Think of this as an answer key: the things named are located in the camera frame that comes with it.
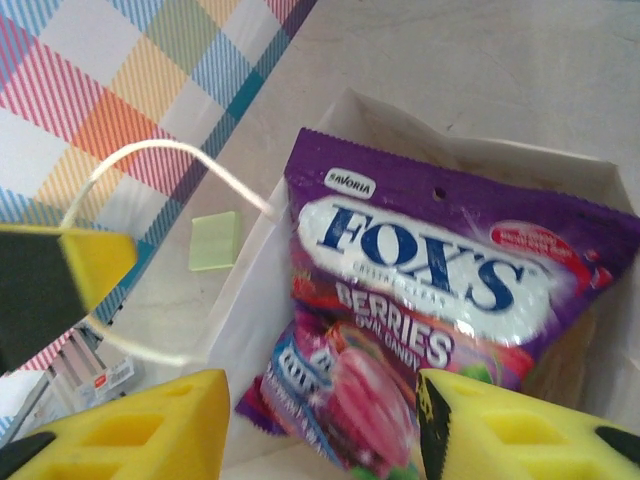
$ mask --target purple candy bag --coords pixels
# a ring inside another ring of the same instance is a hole
[[[424,477],[416,373],[517,390],[629,267],[640,220],[302,130],[295,318],[237,411],[359,478]]]

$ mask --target checkered cloth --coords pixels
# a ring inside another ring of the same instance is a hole
[[[315,0],[0,0],[0,222],[56,225],[89,173],[148,138],[216,157]],[[128,232],[139,262],[97,309],[109,321],[206,173],[133,154],[80,212]]]

